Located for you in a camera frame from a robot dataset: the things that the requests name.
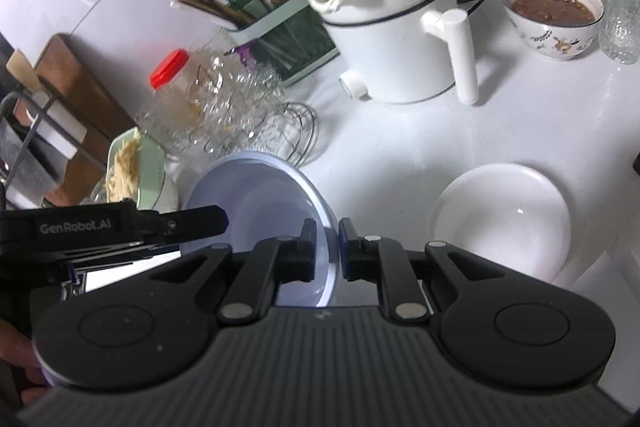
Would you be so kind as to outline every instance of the finger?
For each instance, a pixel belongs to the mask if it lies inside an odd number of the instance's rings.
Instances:
[[[39,367],[27,367],[24,372],[31,383],[34,383],[36,385],[47,384],[47,379],[44,378],[44,375],[42,374],[42,371]]]
[[[0,319],[0,359],[20,367],[40,367],[31,341],[2,319]]]
[[[31,389],[25,389],[20,393],[22,403],[28,405],[35,402],[47,392],[44,387],[32,387]]]

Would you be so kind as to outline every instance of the cutting board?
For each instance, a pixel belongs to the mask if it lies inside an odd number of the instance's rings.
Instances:
[[[106,165],[111,140],[135,125],[129,115],[76,58],[62,34],[49,40],[35,71],[87,127],[82,145]],[[14,114],[21,124],[30,125],[26,104],[19,103]],[[104,171],[78,152],[66,166],[63,184],[45,197],[55,206],[78,204],[91,193],[102,176]]]

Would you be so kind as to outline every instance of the white bowl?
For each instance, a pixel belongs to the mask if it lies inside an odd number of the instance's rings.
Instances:
[[[578,0],[593,13],[594,22],[572,28],[551,26],[518,15],[511,9],[514,1],[502,0],[502,4],[522,41],[532,50],[558,60],[574,58],[591,46],[604,14],[601,0]]]
[[[551,282],[569,251],[571,220],[562,194],[539,172],[484,165],[444,190],[431,213],[429,238]]]
[[[337,223],[322,196],[295,167],[262,152],[233,153],[214,162],[184,201],[184,208],[220,206],[229,218],[229,226],[222,235],[183,243],[183,255],[213,243],[227,243],[234,252],[251,251],[258,241],[268,237],[296,237],[305,218],[315,220],[315,279],[283,284],[276,304],[319,308],[328,305],[337,277]]]

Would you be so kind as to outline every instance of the brown food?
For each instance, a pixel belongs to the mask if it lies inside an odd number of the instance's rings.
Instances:
[[[584,26],[593,13],[578,0],[516,0],[511,9],[519,15],[551,26]]]

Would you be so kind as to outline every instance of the glass cup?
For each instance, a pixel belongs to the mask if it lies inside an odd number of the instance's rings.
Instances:
[[[640,58],[640,0],[602,0],[602,3],[600,49],[622,64],[635,64]]]

